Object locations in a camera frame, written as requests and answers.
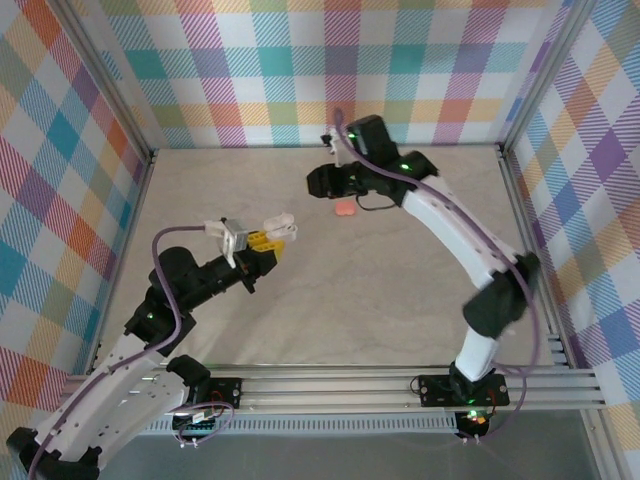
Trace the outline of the aluminium side rail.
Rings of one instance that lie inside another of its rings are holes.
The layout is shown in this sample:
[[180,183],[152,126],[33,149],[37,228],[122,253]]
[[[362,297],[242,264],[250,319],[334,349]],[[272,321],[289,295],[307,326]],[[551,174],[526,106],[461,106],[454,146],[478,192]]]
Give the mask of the aluminium side rail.
[[[534,231],[525,208],[524,197],[516,179],[515,157],[502,144],[498,144],[496,149],[498,165],[524,249],[535,253],[539,260],[542,260],[542,253],[536,244]],[[573,367],[571,355],[565,345],[562,325],[559,322],[556,304],[552,299],[543,266],[540,266],[540,271],[534,281],[534,289],[537,315],[541,329],[546,335],[546,350],[556,367],[570,369]]]
[[89,356],[87,357],[87,361],[85,362],[85,365],[84,365],[85,373],[91,373],[93,371],[93,367],[96,363],[96,359],[98,358],[99,350],[102,345],[104,328],[109,317],[109,310],[111,308],[111,304],[113,303],[113,300],[115,297],[115,291],[117,289],[118,283],[122,276],[123,265],[126,261],[129,247],[135,234],[135,229],[140,217],[142,207],[145,202],[145,198],[148,192],[148,188],[151,182],[151,178],[153,175],[155,163],[159,155],[159,152],[160,152],[159,148],[152,149],[148,157],[148,160],[143,172],[143,176],[141,178],[138,194],[135,198],[135,203],[131,210],[131,215],[127,223],[127,228],[125,230],[122,249],[121,249],[120,255],[117,258],[117,262],[115,264],[113,281],[111,282],[109,289],[107,291],[105,303],[103,305],[103,310],[101,311],[101,315],[99,317],[99,321],[96,326],[95,335],[90,346]]

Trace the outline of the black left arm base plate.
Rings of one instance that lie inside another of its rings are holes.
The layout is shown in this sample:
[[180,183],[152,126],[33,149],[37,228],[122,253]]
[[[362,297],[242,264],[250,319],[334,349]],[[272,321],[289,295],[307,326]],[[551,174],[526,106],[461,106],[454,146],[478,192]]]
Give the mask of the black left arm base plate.
[[209,378],[199,394],[201,402],[221,401],[232,405],[235,409],[240,406],[243,380],[238,377]]

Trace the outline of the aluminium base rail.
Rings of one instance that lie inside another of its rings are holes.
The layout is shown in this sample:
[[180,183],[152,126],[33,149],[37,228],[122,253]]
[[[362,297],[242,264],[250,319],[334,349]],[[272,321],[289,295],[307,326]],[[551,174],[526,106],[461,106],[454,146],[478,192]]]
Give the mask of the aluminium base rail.
[[[210,369],[214,378],[241,381],[239,412],[246,414],[398,413],[421,409],[421,376],[444,368],[348,365],[226,365]],[[590,370],[556,366],[526,378],[507,375],[465,409],[599,410],[605,400]]]

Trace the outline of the aluminium frame post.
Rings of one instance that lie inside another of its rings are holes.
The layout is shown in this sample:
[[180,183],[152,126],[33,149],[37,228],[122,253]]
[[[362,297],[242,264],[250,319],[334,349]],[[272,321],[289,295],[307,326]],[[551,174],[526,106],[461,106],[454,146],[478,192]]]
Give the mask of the aluminium frame post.
[[496,143],[502,154],[511,151],[524,135],[598,0],[568,1],[568,7],[563,7],[564,2],[561,2],[539,49],[535,51],[536,56],[522,87],[510,105]]
[[109,72],[99,49],[86,31],[81,17],[73,7],[71,0],[46,0],[46,2],[70,37],[71,42],[85,63],[85,68],[104,95],[108,105],[112,108],[115,117],[132,142],[133,148],[146,164],[151,164],[155,150],[145,139],[132,111],[119,91],[116,81]]

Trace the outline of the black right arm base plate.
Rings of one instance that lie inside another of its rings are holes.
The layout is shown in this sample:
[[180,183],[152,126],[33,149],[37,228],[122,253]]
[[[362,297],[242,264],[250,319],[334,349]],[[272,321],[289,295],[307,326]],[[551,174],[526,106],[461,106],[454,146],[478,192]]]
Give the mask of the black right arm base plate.
[[460,375],[419,375],[418,394],[422,407],[508,406],[505,377],[491,372],[477,382]]

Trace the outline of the aluminium frame leg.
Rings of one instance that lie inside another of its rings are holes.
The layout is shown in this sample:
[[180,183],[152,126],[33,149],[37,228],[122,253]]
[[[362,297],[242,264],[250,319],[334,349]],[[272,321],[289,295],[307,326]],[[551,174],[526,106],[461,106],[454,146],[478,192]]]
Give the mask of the aluminium frame leg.
[[598,410],[582,410],[582,421],[586,430],[589,447],[594,457],[601,480],[615,480],[610,476],[610,453]]

